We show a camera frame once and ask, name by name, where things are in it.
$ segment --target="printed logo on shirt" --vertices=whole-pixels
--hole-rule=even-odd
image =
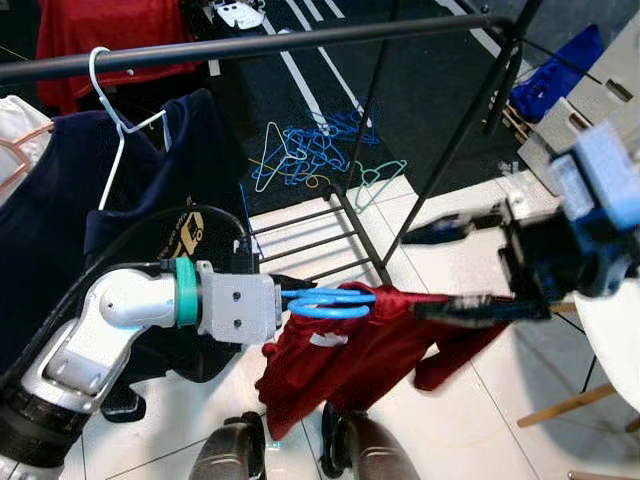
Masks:
[[[186,204],[188,207],[195,205],[191,195]],[[190,257],[204,238],[204,231],[204,218],[200,212],[183,213],[157,258]]]
[[[349,337],[347,337],[346,335],[336,335],[333,332],[325,333],[324,335],[314,333],[309,339],[309,343],[311,343],[312,345],[317,345],[318,347],[335,347],[336,345],[346,345],[348,341]]]

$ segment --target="clothing rack bar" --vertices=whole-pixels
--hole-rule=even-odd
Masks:
[[[292,248],[291,250],[287,250],[286,252],[278,253],[276,255],[272,255],[267,258],[263,258],[260,260],[260,264],[271,262],[272,260],[277,260],[282,257],[288,257],[289,255],[293,255],[294,253],[304,252],[305,250],[309,250],[310,248],[319,247],[320,245],[325,245],[327,243],[335,242],[336,240],[340,240],[342,238],[347,238],[352,235],[355,235],[357,232],[355,230],[350,230],[346,233],[341,233],[340,235],[335,235],[333,237],[325,238],[324,240],[319,240],[317,242],[309,243],[307,245],[303,245],[302,247]]]
[[[294,223],[304,222],[305,220],[310,220],[312,218],[317,218],[321,215],[325,215],[327,213],[333,213],[342,210],[342,206],[328,208],[326,210],[322,210],[320,212],[311,213],[309,215],[305,215],[304,217],[294,218],[293,220],[287,220],[286,222],[276,223],[275,225],[269,225],[268,227],[260,228],[258,230],[254,230],[252,232],[253,235],[260,235],[261,233],[270,232],[271,230],[277,230],[278,228],[288,227],[289,225],[293,225]]]
[[[343,270],[349,270],[350,268],[357,267],[358,265],[362,265],[362,264],[368,263],[370,261],[371,261],[370,258],[363,258],[363,259],[360,259],[360,260],[356,260],[355,262],[347,263],[346,265],[342,265],[341,267],[334,268],[333,270],[327,270],[326,272],[318,273],[318,274],[313,275],[311,277],[305,278],[305,280],[307,282],[313,282],[313,281],[318,280],[318,279],[320,279],[322,277],[328,277],[329,275],[333,275],[334,273],[339,273],[339,272],[342,272]]]
[[[511,19],[499,15],[461,15],[402,20],[309,32],[114,50],[98,56],[95,66],[97,72],[113,72],[136,67],[239,58],[285,50],[315,48],[323,45],[433,35],[473,28],[498,27],[505,30],[512,26]],[[0,84],[86,75],[88,68],[88,54],[5,63],[0,66]]]

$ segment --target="red garment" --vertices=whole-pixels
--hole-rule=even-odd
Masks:
[[[191,41],[180,14],[179,0],[40,0],[42,18],[37,58]],[[195,70],[195,64],[136,68],[135,75],[99,75],[101,86],[140,83]],[[38,82],[42,103],[67,114],[78,110],[76,100],[93,87],[88,76]]]
[[[433,390],[505,328],[471,329],[415,318],[414,304],[446,302],[447,295],[403,293],[357,282],[341,288],[375,294],[372,311],[349,320],[292,315],[277,343],[262,349],[267,368],[256,388],[276,440],[323,400],[339,412],[368,410],[414,368],[415,386]],[[331,334],[348,341],[334,346],[310,343],[317,335],[339,342],[340,337]],[[439,353],[422,360],[433,343]]]

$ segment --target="white clothes hanger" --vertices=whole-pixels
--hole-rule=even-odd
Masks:
[[[111,185],[113,184],[113,179],[116,176],[116,172],[118,170],[118,165],[120,164],[120,159],[122,158],[122,152],[124,151],[124,134],[125,133],[134,133],[140,130],[141,128],[146,127],[151,122],[154,122],[158,118],[163,118],[163,134],[164,134],[164,145],[165,149],[168,151],[171,148],[171,136],[169,134],[169,127],[167,125],[167,112],[166,110],[161,110],[155,115],[147,118],[146,120],[140,122],[138,125],[133,127],[127,127],[125,123],[118,117],[118,114],[109,103],[109,99],[100,88],[100,84],[98,83],[98,78],[96,77],[96,57],[102,52],[108,52],[109,49],[106,47],[96,47],[91,50],[91,54],[89,55],[89,78],[91,79],[91,84],[98,94],[98,99],[100,103],[104,106],[105,111],[109,114],[111,119],[116,125],[116,132],[118,133],[118,150],[116,151],[116,156],[113,160],[113,165],[111,166],[111,171],[109,172],[109,178],[107,179],[107,183],[102,191],[102,196],[100,198],[100,203],[98,205],[98,210],[104,210],[104,206],[107,203],[107,197],[109,196],[109,191],[111,190]],[[133,70],[127,70],[129,75],[133,75]]]
[[[264,183],[264,185],[262,185],[262,187],[259,186],[260,184],[260,179],[262,178],[262,169],[264,168],[265,165],[265,156],[267,155],[267,145],[269,143],[269,133],[271,132],[271,129],[273,129],[276,131],[276,133],[278,134],[278,137],[280,138],[280,143],[282,144],[282,149],[284,150],[284,155],[282,156],[282,160],[280,160],[280,163],[278,164],[278,166],[276,168],[273,168],[273,172],[271,173],[271,175],[269,175],[269,177],[267,178],[267,181]],[[280,167],[282,167],[282,165],[284,165],[284,163],[291,159],[291,160],[306,160],[307,158],[307,154],[306,152],[301,151],[300,149],[296,149],[296,151],[300,152],[300,156],[296,157],[294,154],[290,153],[288,148],[287,148],[287,143],[284,141],[284,137],[282,136],[282,133],[280,133],[280,128],[278,127],[278,124],[276,122],[270,121],[269,123],[267,123],[267,133],[264,136],[264,148],[262,150],[262,159],[260,160],[260,170],[258,170],[258,178],[256,178],[256,186],[255,186],[255,191],[258,193],[262,193],[265,191],[265,189],[269,186],[269,183],[271,183],[271,180],[273,179],[273,177],[275,177],[275,175],[278,173],[278,171],[280,170]]]

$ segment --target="cable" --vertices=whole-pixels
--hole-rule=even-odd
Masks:
[[[148,215],[142,220],[131,225],[113,242],[111,242],[109,246],[102,251],[102,253],[96,256],[93,263],[91,263],[91,265],[89,265],[85,269],[85,271],[80,274],[80,276],[71,285],[64,296],[60,299],[60,301],[55,305],[55,307],[53,307],[53,309],[43,322],[42,326],[32,337],[31,342],[20,354],[20,357],[18,357],[11,368],[9,368],[9,370],[5,372],[2,377],[0,377],[0,392],[4,390],[5,385],[12,377],[16,376],[16,374],[20,375],[24,373],[26,368],[28,368],[29,366],[28,362],[35,358],[40,349],[42,349],[49,338],[51,338],[51,335],[54,333],[55,329],[60,326],[60,319],[67,316],[70,307],[74,305],[74,301],[76,300],[77,295],[80,292],[85,291],[89,287],[90,283],[95,281],[99,275],[104,273],[104,270],[101,270],[101,267],[114,253],[116,253],[124,244],[126,244],[126,242],[131,237],[137,234],[140,229],[146,227],[148,224],[156,222],[158,220],[163,220],[165,218],[174,217],[176,214],[191,212],[200,212],[212,217],[215,216],[218,218],[223,218],[238,230],[238,233],[242,237],[241,241],[247,241],[248,239],[247,230],[244,225],[242,225],[240,220],[238,220],[238,218],[236,218],[229,212],[226,212],[220,208],[212,207],[210,205],[192,205],[188,207],[181,206],[168,208],[159,212],[152,213],[151,215]]]
[[[240,184],[240,193],[242,194],[242,205],[244,206],[244,216],[247,219],[247,225],[249,225],[249,233],[251,234],[251,237],[256,241],[256,246],[258,247],[258,251],[260,252],[260,257],[264,258],[262,247],[260,246],[258,237],[256,237],[255,233],[253,233],[253,227],[251,226],[251,220],[249,219],[249,207],[247,206],[247,192],[245,191],[243,184]]]
[[[562,63],[563,65],[569,67],[570,69],[578,72],[581,75],[584,75],[585,77],[589,78],[590,80],[593,80],[594,82],[596,82],[598,85],[602,85],[602,82],[600,80],[598,80],[597,78],[595,78],[593,75],[591,75],[589,72],[587,72],[586,70],[584,70],[583,68],[580,68],[579,66],[577,66],[575,63],[570,62],[569,60],[566,60],[564,58],[562,58],[560,55],[553,53],[551,50],[546,49],[545,47],[543,47],[542,45],[538,45],[535,42],[532,42],[531,40],[529,40],[528,38],[522,37],[520,40],[522,40],[524,43],[526,43],[527,45],[529,45],[530,47],[533,47],[537,50],[540,50],[543,53],[546,53],[547,55],[549,55],[550,57],[555,58],[556,60],[558,60],[560,63]]]

